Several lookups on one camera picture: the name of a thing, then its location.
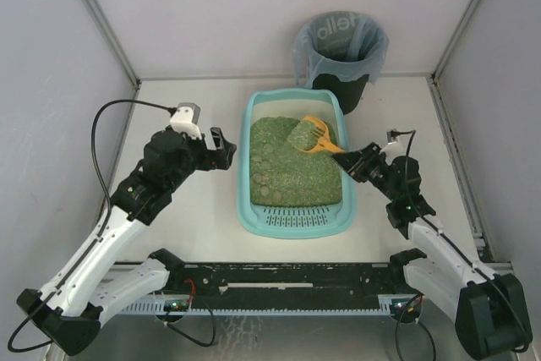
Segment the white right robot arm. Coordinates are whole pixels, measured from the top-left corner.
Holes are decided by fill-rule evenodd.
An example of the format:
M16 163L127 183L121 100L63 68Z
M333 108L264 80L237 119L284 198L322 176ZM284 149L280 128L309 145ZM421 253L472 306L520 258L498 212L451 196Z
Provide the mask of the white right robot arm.
M334 150L332 158L351 179L370 183L389 200L385 210L390 224L413 244L390 257L394 283L443 311L471 358L529 349L533 333L521 282L453 241L421 194L417 160L405 152L388 162L376 143L361 150Z

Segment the orange litter scoop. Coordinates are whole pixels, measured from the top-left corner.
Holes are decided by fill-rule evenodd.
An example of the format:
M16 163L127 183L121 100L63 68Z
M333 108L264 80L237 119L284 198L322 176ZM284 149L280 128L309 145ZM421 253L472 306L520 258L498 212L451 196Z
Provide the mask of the orange litter scoop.
M304 153L328 151L342 153L344 150L335 145L326 123L314 116L305 116L287 136L287 142Z

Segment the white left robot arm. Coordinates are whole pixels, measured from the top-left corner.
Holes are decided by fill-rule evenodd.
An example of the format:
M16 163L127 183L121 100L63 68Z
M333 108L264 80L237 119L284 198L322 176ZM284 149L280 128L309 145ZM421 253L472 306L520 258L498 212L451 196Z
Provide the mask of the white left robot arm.
M17 298L26 321L33 323L68 356L84 351L101 328L121 310L148 293L182 283L184 263L158 249L131 271L108 283L103 277L158 214L175 191L196 171L227 170L237 146L219 128L210 130L214 149L204 137L192 139L166 128L154 134L135 169L118 186L111 206L69 262L39 289Z

